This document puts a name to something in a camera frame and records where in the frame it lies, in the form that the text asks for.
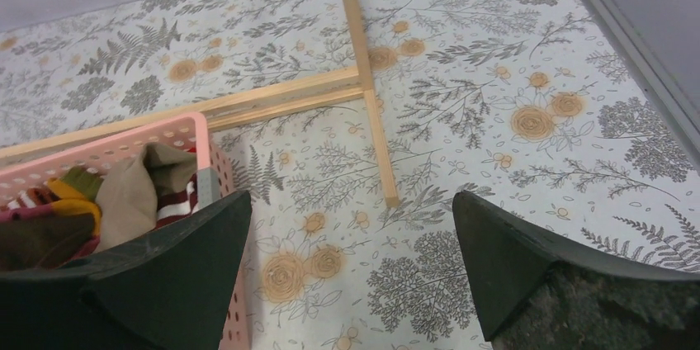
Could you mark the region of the green striped sock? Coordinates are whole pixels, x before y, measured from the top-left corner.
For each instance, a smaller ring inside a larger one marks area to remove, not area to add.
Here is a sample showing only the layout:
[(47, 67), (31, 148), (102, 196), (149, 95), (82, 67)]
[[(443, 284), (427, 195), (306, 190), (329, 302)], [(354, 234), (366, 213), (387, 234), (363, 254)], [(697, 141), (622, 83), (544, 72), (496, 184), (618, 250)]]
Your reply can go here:
[(89, 201), (95, 201), (103, 184), (103, 178), (98, 173), (92, 173), (83, 167), (70, 168), (59, 180)]

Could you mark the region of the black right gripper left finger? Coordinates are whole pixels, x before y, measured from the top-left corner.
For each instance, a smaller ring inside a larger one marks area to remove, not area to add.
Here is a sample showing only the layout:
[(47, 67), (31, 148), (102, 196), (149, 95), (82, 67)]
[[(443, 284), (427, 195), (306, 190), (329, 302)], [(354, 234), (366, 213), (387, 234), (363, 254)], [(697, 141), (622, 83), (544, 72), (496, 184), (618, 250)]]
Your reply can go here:
[(4, 349), (247, 349), (248, 192), (55, 269), (1, 275)]

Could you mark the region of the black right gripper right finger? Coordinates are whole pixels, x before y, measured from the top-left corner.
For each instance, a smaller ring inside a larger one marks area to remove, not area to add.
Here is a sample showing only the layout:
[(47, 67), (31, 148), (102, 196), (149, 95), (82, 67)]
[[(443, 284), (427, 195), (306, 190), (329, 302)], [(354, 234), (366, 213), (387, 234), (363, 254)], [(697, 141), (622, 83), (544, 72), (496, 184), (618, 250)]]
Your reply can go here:
[(452, 214), (493, 348), (698, 348), (698, 275), (598, 251), (469, 191)]

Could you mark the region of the dark brown sock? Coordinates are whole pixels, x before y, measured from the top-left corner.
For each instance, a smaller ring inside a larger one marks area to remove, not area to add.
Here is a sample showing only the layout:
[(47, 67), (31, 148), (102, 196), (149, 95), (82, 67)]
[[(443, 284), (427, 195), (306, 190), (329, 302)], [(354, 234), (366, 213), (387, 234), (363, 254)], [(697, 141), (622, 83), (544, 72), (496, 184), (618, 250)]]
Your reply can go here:
[(74, 257), (93, 237), (90, 215), (14, 220), (1, 224), (1, 270), (55, 268)]

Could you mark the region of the grey sock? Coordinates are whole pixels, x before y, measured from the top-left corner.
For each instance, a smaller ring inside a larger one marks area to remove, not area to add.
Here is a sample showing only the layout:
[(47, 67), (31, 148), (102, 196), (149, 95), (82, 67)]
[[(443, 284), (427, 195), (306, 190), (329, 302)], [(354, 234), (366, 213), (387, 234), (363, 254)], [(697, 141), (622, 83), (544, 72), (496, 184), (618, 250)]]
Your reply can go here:
[(165, 144), (145, 145), (105, 176), (96, 203), (102, 210), (98, 252), (186, 218), (199, 208), (197, 158)]
[(1, 211), (34, 208), (48, 205), (57, 200), (56, 195), (47, 187), (30, 187), (19, 192), (15, 198), (1, 206)]

